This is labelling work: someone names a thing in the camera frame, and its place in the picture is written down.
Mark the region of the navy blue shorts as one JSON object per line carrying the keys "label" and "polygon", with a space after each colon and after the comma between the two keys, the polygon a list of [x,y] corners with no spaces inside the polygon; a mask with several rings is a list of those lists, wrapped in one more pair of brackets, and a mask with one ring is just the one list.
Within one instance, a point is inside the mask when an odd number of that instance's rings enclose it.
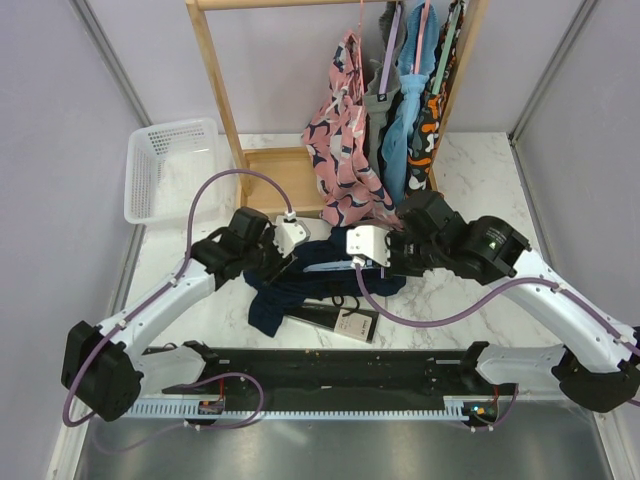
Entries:
{"label": "navy blue shorts", "polygon": [[328,262],[345,261],[345,228],[334,228],[325,240],[309,241],[294,250],[295,260],[274,280],[266,281],[253,271],[243,273],[245,282],[256,290],[248,310],[248,324],[261,333],[274,337],[285,313],[308,300],[331,297],[359,297],[355,271],[351,268],[307,272],[307,267]]}

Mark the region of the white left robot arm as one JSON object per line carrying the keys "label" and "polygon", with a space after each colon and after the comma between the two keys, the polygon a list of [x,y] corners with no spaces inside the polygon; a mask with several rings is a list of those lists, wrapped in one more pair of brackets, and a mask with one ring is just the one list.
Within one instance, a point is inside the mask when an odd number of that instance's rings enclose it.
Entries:
{"label": "white left robot arm", "polygon": [[244,272],[275,279],[308,241],[309,230],[294,214],[276,221],[242,207],[228,225],[191,244],[176,268],[124,310],[92,326],[77,323],[67,335],[61,383],[70,399],[111,422],[142,395],[188,384],[208,393],[219,369],[196,348],[180,346],[155,353],[148,348],[183,313]]}

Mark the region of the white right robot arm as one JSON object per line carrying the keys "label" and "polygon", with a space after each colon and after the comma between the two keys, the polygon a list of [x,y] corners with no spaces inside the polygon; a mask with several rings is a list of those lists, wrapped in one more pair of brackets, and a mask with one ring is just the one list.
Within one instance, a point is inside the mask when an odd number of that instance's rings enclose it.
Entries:
{"label": "white right robot arm", "polygon": [[444,198],[419,192],[399,210],[400,228],[385,234],[387,270],[419,277],[444,269],[489,289],[478,304],[505,296],[553,333],[547,348],[475,342],[458,368],[467,392],[516,384],[560,392],[588,410],[607,413],[639,401],[639,330],[621,323],[567,284],[506,221],[467,222]]}

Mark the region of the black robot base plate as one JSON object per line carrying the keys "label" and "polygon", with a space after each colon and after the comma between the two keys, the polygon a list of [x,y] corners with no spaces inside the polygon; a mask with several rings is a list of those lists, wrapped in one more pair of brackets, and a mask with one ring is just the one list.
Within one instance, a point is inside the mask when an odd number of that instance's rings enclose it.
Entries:
{"label": "black robot base plate", "polygon": [[222,394],[232,410],[426,410],[448,396],[510,396],[472,370],[463,350],[308,350],[189,347],[205,360],[200,376],[166,394]]}

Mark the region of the light blue hanger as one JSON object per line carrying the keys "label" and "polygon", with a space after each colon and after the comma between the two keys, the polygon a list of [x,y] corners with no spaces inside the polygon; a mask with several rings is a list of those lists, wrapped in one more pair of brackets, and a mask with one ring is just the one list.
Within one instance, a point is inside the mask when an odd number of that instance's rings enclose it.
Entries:
{"label": "light blue hanger", "polygon": [[351,271],[354,267],[352,266],[351,260],[339,260],[339,261],[330,261],[323,263],[316,263],[313,265],[309,265],[303,268],[304,273],[321,273],[321,272],[341,272],[341,271]]}

